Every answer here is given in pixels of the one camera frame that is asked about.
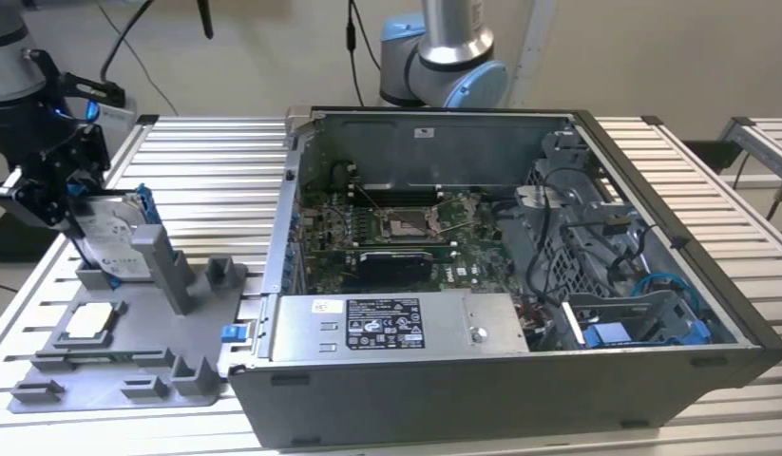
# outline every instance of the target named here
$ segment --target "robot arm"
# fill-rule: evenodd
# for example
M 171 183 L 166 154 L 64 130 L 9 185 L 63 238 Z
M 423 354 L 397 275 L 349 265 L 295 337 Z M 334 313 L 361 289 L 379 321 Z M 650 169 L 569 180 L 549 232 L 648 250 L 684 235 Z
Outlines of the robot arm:
M 79 86 L 90 87 L 92 93 Z M 91 124 L 96 115 L 78 119 L 64 97 L 126 104 L 126 93 L 114 83 L 99 84 L 59 72 L 49 54 L 35 48 L 17 10 L 1 6 L 0 153 L 11 176 L 0 184 L 0 205 L 27 224 L 75 238 L 70 189 L 102 189 L 110 155 L 100 127 Z
M 493 60 L 482 1 L 422 0 L 422 11 L 383 26 L 382 99 L 398 106 L 497 107 L 509 74 Z

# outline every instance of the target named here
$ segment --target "aluminum extrusion table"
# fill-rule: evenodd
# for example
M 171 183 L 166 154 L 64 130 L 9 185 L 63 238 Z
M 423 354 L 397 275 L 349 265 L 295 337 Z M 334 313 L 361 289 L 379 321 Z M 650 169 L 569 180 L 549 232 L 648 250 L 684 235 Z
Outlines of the aluminum extrusion table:
M 736 142 L 782 179 L 782 119 L 736 117 L 720 135 Z
M 685 145 L 640 118 L 598 119 L 697 239 L 782 335 L 782 235 Z M 135 127 L 114 158 L 110 185 L 144 182 L 174 245 L 191 262 L 230 254 L 247 264 L 246 316 L 260 276 L 286 149 L 283 119 L 167 118 Z M 12 414 L 8 390 L 24 377 L 80 283 L 60 237 L 0 319 L 0 454 L 194 454 L 263 450 L 226 390 L 207 408 Z M 750 386 L 706 394 L 661 429 L 487 442 L 335 450 L 339 455 L 782 454 L 782 363 Z

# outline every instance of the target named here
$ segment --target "motherboard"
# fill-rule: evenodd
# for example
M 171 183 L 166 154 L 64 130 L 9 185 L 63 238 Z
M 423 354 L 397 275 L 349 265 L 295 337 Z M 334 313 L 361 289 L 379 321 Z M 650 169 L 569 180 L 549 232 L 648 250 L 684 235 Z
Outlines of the motherboard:
M 307 292 L 517 293 L 493 202 L 470 191 L 310 198 L 302 209 Z

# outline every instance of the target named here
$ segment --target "power supply label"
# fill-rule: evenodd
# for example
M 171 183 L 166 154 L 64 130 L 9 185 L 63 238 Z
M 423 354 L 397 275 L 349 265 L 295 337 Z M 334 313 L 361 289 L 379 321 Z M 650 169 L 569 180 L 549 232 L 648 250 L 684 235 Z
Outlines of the power supply label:
M 345 319 L 351 350 L 425 348 L 418 299 L 349 299 Z

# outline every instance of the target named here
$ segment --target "circuit board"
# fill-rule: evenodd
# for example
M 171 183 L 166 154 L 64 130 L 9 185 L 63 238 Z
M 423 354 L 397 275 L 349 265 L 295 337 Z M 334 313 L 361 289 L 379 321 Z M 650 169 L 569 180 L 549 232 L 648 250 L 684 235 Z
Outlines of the circuit board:
M 491 204 L 479 195 L 445 192 L 437 204 L 405 207 L 355 206 L 342 195 L 315 201 L 302 210 L 308 294 L 518 293 Z M 366 283 L 358 267 L 366 254 L 426 257 L 429 279 Z

